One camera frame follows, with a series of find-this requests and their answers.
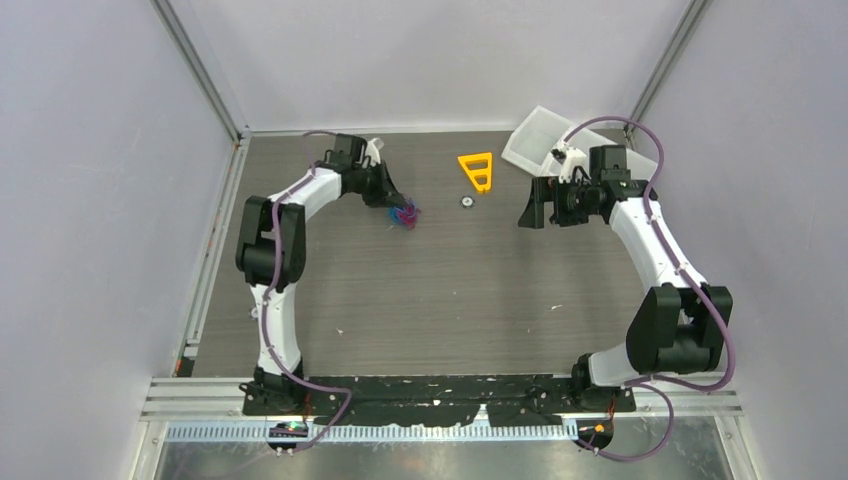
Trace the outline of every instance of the gray wood tabletop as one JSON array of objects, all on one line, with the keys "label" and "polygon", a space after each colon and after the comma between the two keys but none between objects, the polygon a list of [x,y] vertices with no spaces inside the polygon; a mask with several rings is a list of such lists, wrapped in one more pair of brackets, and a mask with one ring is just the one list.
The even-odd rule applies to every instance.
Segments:
[{"label": "gray wood tabletop", "polygon": [[[642,298],[624,246],[600,218],[518,228],[530,176],[500,158],[508,132],[380,136],[392,178],[422,213],[406,230],[349,194],[309,221],[296,302],[307,374],[569,372],[582,353],[624,340]],[[259,337],[234,261],[244,201],[289,186],[331,142],[251,140],[195,377],[251,375]],[[485,195],[456,159],[479,152],[494,158]]]}]

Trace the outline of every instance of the metal corner post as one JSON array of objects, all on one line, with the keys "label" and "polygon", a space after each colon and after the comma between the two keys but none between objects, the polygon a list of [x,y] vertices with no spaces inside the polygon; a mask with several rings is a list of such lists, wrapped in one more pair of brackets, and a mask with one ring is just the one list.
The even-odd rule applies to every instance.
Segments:
[{"label": "metal corner post", "polygon": [[236,125],[233,116],[227,109],[224,100],[221,98],[218,89],[212,81],[212,77],[209,75],[209,71],[203,65],[203,61],[200,59],[197,49],[194,47],[186,29],[177,16],[171,1],[150,0],[150,3],[153,5],[153,8],[156,9],[156,12],[159,14],[159,18],[162,20],[162,24],[168,30],[171,38],[173,38],[174,43],[180,50],[180,53],[182,53],[182,56],[186,61],[186,65],[189,70],[191,70],[192,75],[197,80],[198,85],[201,90],[203,90],[203,93],[206,95],[209,103],[212,105],[212,109],[215,110],[215,114],[218,115],[218,118],[221,120],[224,129],[234,142],[238,142],[242,137],[241,129],[238,125]]},{"label": "metal corner post", "polygon": [[[633,109],[633,113],[630,114],[631,119],[641,122],[645,118],[645,114],[651,107],[651,103],[656,97],[657,92],[665,82],[665,79],[668,77],[668,74],[671,72],[674,65],[677,63],[677,60],[680,58],[680,54],[683,53],[683,50],[689,43],[689,39],[697,29],[701,18],[712,3],[712,0],[691,0],[689,2],[689,6],[686,7],[683,17],[681,17],[680,22],[677,24],[677,28],[674,30],[674,34],[671,36],[671,40],[669,40],[659,62],[657,62],[656,67],[654,67],[654,71],[651,73],[648,83],[645,85],[642,94],[639,95],[636,107]],[[633,141],[633,132],[634,127],[632,125],[628,125],[624,128],[624,133],[629,142]]]}]

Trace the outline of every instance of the white panel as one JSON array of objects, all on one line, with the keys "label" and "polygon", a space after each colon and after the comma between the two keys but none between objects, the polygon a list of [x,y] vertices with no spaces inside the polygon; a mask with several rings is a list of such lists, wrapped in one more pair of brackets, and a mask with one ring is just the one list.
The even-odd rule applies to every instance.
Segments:
[{"label": "white panel", "polygon": [[848,469],[846,19],[841,0],[714,2],[646,120],[666,219],[734,296],[734,385],[765,478]]},{"label": "white panel", "polygon": [[148,0],[4,2],[0,45],[0,478],[121,478],[232,147]]},{"label": "white panel", "polygon": [[191,3],[257,131],[629,115],[688,2]]}]

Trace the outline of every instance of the yellow triangular object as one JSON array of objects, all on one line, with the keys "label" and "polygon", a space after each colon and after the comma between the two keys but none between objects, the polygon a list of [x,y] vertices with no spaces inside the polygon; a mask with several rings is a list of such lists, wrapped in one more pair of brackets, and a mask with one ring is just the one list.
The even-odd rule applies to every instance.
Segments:
[{"label": "yellow triangular object", "polygon": [[488,193],[492,189],[492,152],[463,155],[457,160],[477,193]]}]

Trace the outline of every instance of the reflective metal surface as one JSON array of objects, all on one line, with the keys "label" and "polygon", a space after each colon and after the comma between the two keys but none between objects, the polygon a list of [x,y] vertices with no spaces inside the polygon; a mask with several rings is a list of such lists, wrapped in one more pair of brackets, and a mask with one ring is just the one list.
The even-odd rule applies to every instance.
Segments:
[{"label": "reflective metal surface", "polygon": [[[659,442],[665,418],[616,419],[609,450],[638,454]],[[655,457],[616,463],[571,442],[326,444],[277,458],[265,444],[177,443],[162,451],[158,479],[731,479],[712,417],[675,422]]]}]

